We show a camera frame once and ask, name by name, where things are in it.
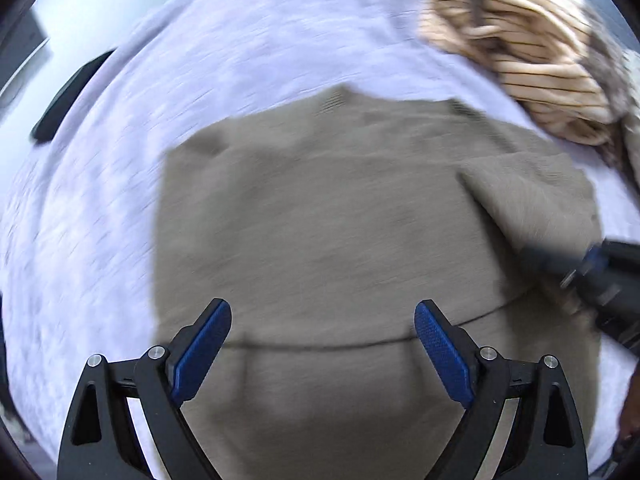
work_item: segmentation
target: metal screw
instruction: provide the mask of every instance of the metal screw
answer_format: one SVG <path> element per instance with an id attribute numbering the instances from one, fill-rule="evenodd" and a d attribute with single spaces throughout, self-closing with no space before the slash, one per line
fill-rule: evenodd
<path id="1" fill-rule="evenodd" d="M 491 348 L 490 346 L 483 346 L 480 349 L 480 357 L 482 357 L 482 359 L 486 359 L 487 361 L 493 361 L 498 357 L 498 352 L 496 352 L 495 349 Z"/>
<path id="2" fill-rule="evenodd" d="M 558 359 L 553 357 L 552 355 L 545 355 L 544 359 L 545 365 L 549 368 L 556 368 L 558 366 Z"/>
<path id="3" fill-rule="evenodd" d="M 152 359 L 159 359 L 164 355 L 164 348 L 161 346 L 154 346 L 149 349 L 149 352 L 146 353 Z"/>
<path id="4" fill-rule="evenodd" d="M 94 354 L 86 360 L 86 363 L 93 368 L 99 365 L 100 361 L 102 361 L 102 356 L 100 354 Z"/>

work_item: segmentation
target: gray fabric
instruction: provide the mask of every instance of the gray fabric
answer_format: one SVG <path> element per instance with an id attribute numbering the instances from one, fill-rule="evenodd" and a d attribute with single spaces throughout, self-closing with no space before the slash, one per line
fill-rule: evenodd
<path id="1" fill-rule="evenodd" d="M 597 339 L 519 275 L 472 192 L 513 239 L 581 251 L 600 236 L 567 156 L 455 100 L 340 86 L 168 153 L 158 339 L 215 296 L 232 305 L 228 344 L 183 408 L 223 478 L 420 478 L 460 415 L 414 339 L 425 297 L 510 358 L 555 352 L 588 435 Z"/>

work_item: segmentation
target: folded fabric flap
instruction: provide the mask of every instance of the folded fabric flap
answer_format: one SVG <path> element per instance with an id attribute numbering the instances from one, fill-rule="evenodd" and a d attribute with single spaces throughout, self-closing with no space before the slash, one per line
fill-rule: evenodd
<path id="1" fill-rule="evenodd" d="M 566 171 L 567 155 L 514 153 L 475 158 L 460 165 L 460 178 L 511 245 L 544 245 L 582 254 L 600 240 L 591 184 Z"/>

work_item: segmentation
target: folded garment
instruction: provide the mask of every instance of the folded garment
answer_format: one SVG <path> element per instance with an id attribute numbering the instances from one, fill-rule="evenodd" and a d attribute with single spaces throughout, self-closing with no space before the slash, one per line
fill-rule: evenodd
<path id="1" fill-rule="evenodd" d="M 456 100 L 339 86 L 168 153 L 157 338 L 213 297 L 232 305 L 182 408 L 223 478 L 420 478 L 462 412 L 415 339 L 425 298 L 509 358 L 557 355 L 588 438 L 599 338 L 520 274 L 511 247 L 599 239 L 593 190 L 553 143 Z"/>
<path id="2" fill-rule="evenodd" d="M 548 133 L 605 146 L 619 165 L 628 109 L 622 50 L 584 0 L 428 0 L 420 35 L 494 71 Z"/>

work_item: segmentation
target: white wall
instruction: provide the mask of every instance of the white wall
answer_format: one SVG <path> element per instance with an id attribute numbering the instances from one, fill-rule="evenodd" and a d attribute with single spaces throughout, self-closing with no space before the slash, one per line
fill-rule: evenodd
<path id="1" fill-rule="evenodd" d="M 10 181 L 31 148 L 29 132 L 58 90 L 84 63 L 117 46 L 145 13 L 165 1 L 36 1 L 33 10 L 49 38 L 44 46 L 48 52 L 36 55 L 44 65 L 0 116 L 0 211 Z"/>

